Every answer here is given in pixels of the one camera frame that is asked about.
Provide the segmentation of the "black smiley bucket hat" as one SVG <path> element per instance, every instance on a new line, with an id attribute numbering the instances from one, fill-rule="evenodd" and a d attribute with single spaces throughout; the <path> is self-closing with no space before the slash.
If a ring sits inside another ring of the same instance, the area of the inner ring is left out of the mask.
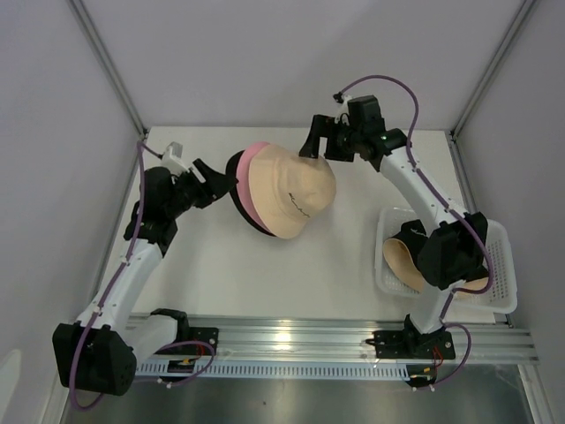
<path id="1" fill-rule="evenodd" d="M 275 235 L 272 234 L 270 231 L 264 229 L 259 223 L 253 220 L 253 218 L 246 212 L 237 192 L 237 184 L 239 180 L 237 179 L 237 166 L 239 165 L 241 156 L 243 155 L 244 151 L 241 150 L 235 153 L 226 164 L 226 175 L 229 177 L 233 177 L 236 180 L 236 184 L 233 188 L 230 189 L 230 198 L 237 209 L 237 212 L 242 216 L 242 218 L 252 226 L 256 231 L 273 238 Z"/>

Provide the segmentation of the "beige bucket hat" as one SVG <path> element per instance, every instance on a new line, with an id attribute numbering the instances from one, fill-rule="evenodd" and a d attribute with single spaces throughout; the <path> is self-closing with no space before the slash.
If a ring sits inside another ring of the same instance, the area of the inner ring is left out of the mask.
<path id="1" fill-rule="evenodd" d="M 263 147 L 250 161 L 252 204 L 269 232 L 295 238 L 336 196 L 335 174 L 322 157 L 301 157 L 276 144 Z"/>

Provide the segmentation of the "black and beige hat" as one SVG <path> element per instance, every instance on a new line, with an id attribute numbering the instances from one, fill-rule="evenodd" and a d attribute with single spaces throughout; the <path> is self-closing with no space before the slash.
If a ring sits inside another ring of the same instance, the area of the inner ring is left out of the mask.
<path id="1" fill-rule="evenodd" d="M 485 242 L 486 220 L 480 232 L 459 221 L 441 223 L 431 234 L 418 219 L 403 223 L 401 230 L 385 239 L 384 259 L 396 277 L 416 292 L 431 286 L 447 291 L 462 282 L 466 291 L 487 287 L 489 272 L 478 242 Z"/>

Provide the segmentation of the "pink bucket hat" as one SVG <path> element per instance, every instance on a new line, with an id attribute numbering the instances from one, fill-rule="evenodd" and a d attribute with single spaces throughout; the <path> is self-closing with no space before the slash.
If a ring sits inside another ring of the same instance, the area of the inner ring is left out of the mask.
<path id="1" fill-rule="evenodd" d="M 248 223 L 259 232 L 274 238 L 275 234 L 273 234 L 263 223 L 253 204 L 249 180 L 252 159 L 267 146 L 268 143 L 265 141 L 253 143 L 250 147 L 244 150 L 239 157 L 236 167 L 237 199 L 241 206 L 240 214 L 248 221 Z"/>

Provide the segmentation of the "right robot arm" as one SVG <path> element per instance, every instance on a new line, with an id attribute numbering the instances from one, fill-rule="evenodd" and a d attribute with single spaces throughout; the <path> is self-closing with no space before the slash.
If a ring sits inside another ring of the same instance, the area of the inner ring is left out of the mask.
<path id="1" fill-rule="evenodd" d="M 452 360 L 455 349 L 444 318 L 455 295 L 483 294 L 493 285 L 487 220 L 458 207 L 434 186 L 412 151 L 411 134 L 387 129 L 375 96 L 337 93 L 334 98 L 339 112 L 313 117 L 300 156 L 318 157 L 325 139 L 326 159 L 351 163 L 361 157 L 408 201 L 425 234 L 415 263 L 423 278 L 416 308 L 402 329 L 377 330 L 366 342 L 379 359 Z"/>

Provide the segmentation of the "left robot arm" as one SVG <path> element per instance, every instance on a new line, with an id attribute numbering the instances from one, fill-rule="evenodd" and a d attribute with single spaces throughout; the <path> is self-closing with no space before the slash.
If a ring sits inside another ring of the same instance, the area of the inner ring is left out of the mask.
<path id="1" fill-rule="evenodd" d="M 65 388 L 122 396 L 137 367 L 156 353 L 215 354 L 215 345 L 198 337 L 182 311 L 157 308 L 141 326 L 129 330 L 127 323 L 177 235 L 177 219 L 191 208 L 210 206 L 236 184 L 235 176 L 200 159 L 178 173 L 165 166 L 140 171 L 139 200 L 124 231 L 116 270 L 76 321 L 59 324 L 53 333 L 58 376 Z"/>

